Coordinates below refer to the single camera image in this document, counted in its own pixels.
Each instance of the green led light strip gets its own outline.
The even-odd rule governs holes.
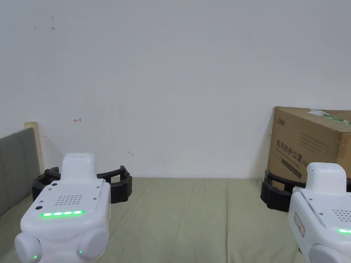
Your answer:
[[[78,215],[78,214],[84,214],[84,213],[85,213],[85,211],[56,212],[56,213],[41,214],[41,216]]]
[[[338,232],[351,234],[351,230],[347,230],[347,229],[338,229]]]

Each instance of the green cloth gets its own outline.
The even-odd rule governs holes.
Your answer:
[[[112,205],[100,263],[303,263],[287,213],[260,199],[262,180],[133,178]],[[13,240],[30,199],[0,218],[1,263],[18,263]]]

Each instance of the gray cushion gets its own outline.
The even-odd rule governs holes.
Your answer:
[[[33,128],[0,139],[0,215],[31,192],[39,175]]]

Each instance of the white robot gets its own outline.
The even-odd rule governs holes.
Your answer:
[[[42,189],[21,220],[22,233],[15,239],[21,262],[83,263],[99,258],[109,240],[114,175],[108,175],[109,182],[97,175],[93,154],[67,154],[60,179]]]
[[[289,225],[308,263],[351,263],[351,193],[338,164],[307,166],[306,188],[294,188]]]

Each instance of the brown cardboard box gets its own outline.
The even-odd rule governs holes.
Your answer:
[[[351,178],[351,110],[276,107],[268,170],[297,182],[307,181],[311,162],[341,165]],[[284,186],[273,182],[283,190]]]

